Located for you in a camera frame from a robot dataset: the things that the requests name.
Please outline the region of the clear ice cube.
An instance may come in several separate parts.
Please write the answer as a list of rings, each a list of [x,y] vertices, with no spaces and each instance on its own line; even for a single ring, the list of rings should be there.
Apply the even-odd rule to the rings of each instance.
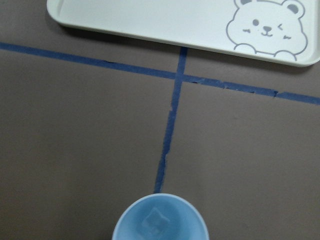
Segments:
[[[153,207],[137,225],[141,240],[162,240],[167,233],[171,220],[158,208]]]

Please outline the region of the cream bear tray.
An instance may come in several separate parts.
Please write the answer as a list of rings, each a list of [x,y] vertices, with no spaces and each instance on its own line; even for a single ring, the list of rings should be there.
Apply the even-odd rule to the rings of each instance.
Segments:
[[[320,60],[317,0],[49,0],[59,24],[297,67]]]

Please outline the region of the light blue cup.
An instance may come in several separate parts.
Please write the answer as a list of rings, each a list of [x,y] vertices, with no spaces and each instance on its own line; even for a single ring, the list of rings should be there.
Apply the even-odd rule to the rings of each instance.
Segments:
[[[208,240],[206,223],[185,199],[168,193],[132,203],[114,228],[113,240]]]

